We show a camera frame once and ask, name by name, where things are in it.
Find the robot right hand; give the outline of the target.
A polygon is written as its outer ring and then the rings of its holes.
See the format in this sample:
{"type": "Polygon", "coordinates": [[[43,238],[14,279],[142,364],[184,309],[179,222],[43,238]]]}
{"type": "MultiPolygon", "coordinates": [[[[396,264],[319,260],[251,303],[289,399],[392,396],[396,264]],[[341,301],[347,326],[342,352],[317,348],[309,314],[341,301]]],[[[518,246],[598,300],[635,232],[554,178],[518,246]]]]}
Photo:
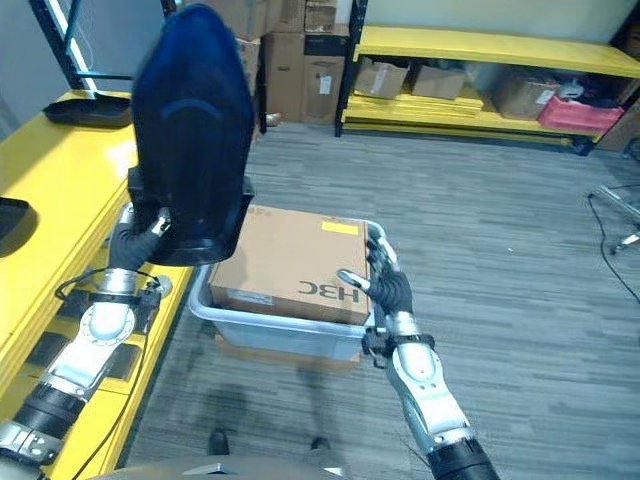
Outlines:
{"type": "Polygon", "coordinates": [[[365,293],[387,316],[412,315],[413,294],[406,274],[401,270],[397,254],[385,237],[367,240],[367,277],[347,269],[336,276],[365,293]]]}

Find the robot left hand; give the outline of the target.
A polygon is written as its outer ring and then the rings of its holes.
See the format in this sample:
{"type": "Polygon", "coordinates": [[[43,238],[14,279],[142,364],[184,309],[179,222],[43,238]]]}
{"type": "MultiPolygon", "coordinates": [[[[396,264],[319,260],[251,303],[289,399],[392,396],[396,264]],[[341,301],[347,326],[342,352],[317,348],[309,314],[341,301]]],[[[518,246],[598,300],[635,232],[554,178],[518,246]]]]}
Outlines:
{"type": "Polygon", "coordinates": [[[108,269],[138,271],[152,256],[161,237],[170,228],[171,217],[167,208],[157,212],[156,219],[141,233],[134,232],[134,206],[126,204],[113,228],[108,247],[108,269]]]}

